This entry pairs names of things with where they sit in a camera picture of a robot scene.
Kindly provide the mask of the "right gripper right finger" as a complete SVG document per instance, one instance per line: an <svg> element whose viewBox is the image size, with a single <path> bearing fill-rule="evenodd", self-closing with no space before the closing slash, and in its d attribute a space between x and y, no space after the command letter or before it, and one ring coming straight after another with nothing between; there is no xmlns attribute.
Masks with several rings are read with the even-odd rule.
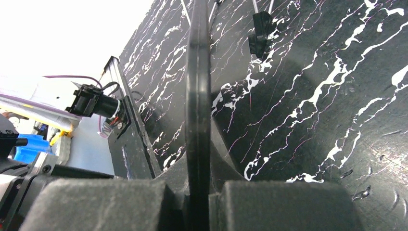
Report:
<svg viewBox="0 0 408 231"><path fill-rule="evenodd" d="M361 231L346 190L333 183L248 181L211 126L212 231Z"/></svg>

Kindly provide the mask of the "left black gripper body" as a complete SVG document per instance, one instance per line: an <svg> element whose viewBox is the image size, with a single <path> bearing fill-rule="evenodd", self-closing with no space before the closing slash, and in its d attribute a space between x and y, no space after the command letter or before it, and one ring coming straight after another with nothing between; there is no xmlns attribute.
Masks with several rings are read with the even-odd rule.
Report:
<svg viewBox="0 0 408 231"><path fill-rule="evenodd" d="M113 175L68 167L59 164L44 164L39 173L35 173L32 164L26 164L8 155L15 147L28 145L27 138L19 138L13 124L0 116L0 222L16 213L13 207L19 206L33 179L39 174L49 174L57 178L74 179L112 179Z"/></svg>

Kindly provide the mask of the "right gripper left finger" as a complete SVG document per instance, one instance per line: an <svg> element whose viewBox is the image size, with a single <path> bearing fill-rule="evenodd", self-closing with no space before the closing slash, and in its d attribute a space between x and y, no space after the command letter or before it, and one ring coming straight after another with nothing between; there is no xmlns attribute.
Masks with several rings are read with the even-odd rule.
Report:
<svg viewBox="0 0 408 231"><path fill-rule="evenodd" d="M115 179L45 162L35 164L22 204L22 231L182 231L185 157L153 180Z"/></svg>

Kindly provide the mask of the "white whiteboard black frame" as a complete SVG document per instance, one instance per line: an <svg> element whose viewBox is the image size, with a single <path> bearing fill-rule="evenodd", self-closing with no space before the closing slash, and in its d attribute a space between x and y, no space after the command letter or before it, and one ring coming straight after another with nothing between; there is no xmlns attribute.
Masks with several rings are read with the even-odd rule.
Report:
<svg viewBox="0 0 408 231"><path fill-rule="evenodd" d="M192 10L185 71L185 155L190 188L188 229L207 231L210 225L208 196L211 117L207 1L194 1Z"/></svg>

